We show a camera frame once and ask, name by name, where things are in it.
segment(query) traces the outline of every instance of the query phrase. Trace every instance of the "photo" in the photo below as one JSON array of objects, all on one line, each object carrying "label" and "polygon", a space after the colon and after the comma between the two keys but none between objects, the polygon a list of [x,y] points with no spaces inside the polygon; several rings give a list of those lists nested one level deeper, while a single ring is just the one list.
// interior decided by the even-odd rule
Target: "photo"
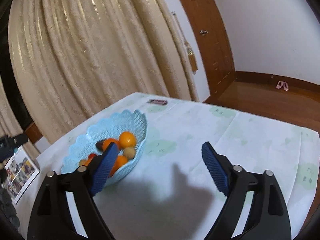
[{"label": "photo", "polygon": [[22,147],[19,147],[17,153],[11,157],[5,169],[8,177],[3,187],[16,204],[33,179],[38,175],[39,169]]}]

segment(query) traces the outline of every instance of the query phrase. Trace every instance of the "metal screw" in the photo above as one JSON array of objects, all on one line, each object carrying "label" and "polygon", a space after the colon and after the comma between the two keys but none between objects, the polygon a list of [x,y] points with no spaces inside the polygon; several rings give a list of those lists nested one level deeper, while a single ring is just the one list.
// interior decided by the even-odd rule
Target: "metal screw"
[{"label": "metal screw", "polygon": [[80,166],[77,171],[79,172],[85,172],[87,170],[87,167],[86,166]]},{"label": "metal screw", "polygon": [[47,173],[47,177],[51,178],[51,177],[53,177],[55,174],[56,174],[56,173],[55,173],[54,171],[49,171],[49,172]]},{"label": "metal screw", "polygon": [[233,166],[233,169],[234,169],[235,171],[237,171],[237,172],[240,172],[240,171],[243,170],[243,168],[242,168],[240,165],[234,165],[234,166]]},{"label": "metal screw", "polygon": [[273,172],[272,172],[272,171],[269,171],[269,170],[266,170],[266,174],[267,174],[268,176],[270,176],[270,177],[273,176]]}]

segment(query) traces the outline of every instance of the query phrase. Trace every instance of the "wooden baseboard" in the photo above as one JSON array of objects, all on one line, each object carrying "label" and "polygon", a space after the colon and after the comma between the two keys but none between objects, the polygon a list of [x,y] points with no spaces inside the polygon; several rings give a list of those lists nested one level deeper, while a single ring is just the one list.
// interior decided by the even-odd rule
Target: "wooden baseboard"
[{"label": "wooden baseboard", "polygon": [[29,137],[30,141],[35,144],[41,137],[42,134],[39,131],[38,127],[34,122],[32,122],[27,129],[24,131],[24,133]]},{"label": "wooden baseboard", "polygon": [[210,92],[210,96],[204,101],[205,104],[214,105],[218,98],[223,94],[224,91],[233,83],[236,78],[236,73],[231,72],[215,89],[214,92]]},{"label": "wooden baseboard", "polygon": [[[238,82],[245,82],[245,83],[252,83],[252,84],[263,84],[263,85],[272,85],[276,87],[279,81],[286,81],[290,88],[299,88],[303,89],[303,91],[299,90],[299,94],[312,97],[317,101],[320,101],[320,85],[304,81],[297,78],[291,78],[291,77],[285,77],[285,76],[279,76],[279,75],[273,75],[273,74],[266,74],[266,73],[257,73],[257,72],[246,72],[246,71],[236,71],[235,73],[235,79],[234,81]],[[218,104],[218,98],[210,95],[204,103],[206,104]]]},{"label": "wooden baseboard", "polygon": [[273,86],[276,86],[279,81],[286,81],[289,85],[289,88],[290,86],[292,86],[295,88],[301,88],[320,93],[320,85],[297,78],[290,78],[273,74],[236,71],[236,81],[254,84],[268,84]]}]

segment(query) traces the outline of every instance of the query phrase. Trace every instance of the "white wall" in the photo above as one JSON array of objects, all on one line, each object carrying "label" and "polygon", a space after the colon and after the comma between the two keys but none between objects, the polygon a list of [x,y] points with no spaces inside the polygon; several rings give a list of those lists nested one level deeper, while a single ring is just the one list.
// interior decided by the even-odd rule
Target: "white wall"
[{"label": "white wall", "polygon": [[193,34],[190,22],[182,7],[180,0],[165,0],[165,2],[167,3],[170,11],[176,12],[181,28],[183,30],[183,33],[185,34],[187,40],[189,41],[194,51],[194,54],[196,56],[198,71],[194,75],[194,80],[195,80],[195,85],[199,95],[200,102],[203,102],[210,96],[210,92],[209,92],[207,76],[204,71],[204,66],[203,66],[202,58],[198,48],[198,44]]},{"label": "white wall", "polygon": [[320,85],[320,24],[305,0],[215,0],[236,70]]},{"label": "white wall", "polygon": [[41,137],[34,145],[40,153],[43,153],[46,149],[48,149],[51,146],[51,144],[45,137]]}]

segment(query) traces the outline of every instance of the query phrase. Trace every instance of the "wooden floor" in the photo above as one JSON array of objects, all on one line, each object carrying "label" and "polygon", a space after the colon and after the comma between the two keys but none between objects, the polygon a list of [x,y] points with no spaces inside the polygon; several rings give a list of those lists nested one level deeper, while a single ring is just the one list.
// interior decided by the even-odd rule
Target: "wooden floor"
[{"label": "wooden floor", "polygon": [[[320,93],[289,87],[277,90],[273,85],[233,82],[214,102],[240,111],[265,116],[320,132]],[[306,222],[320,203],[320,180]]]}]

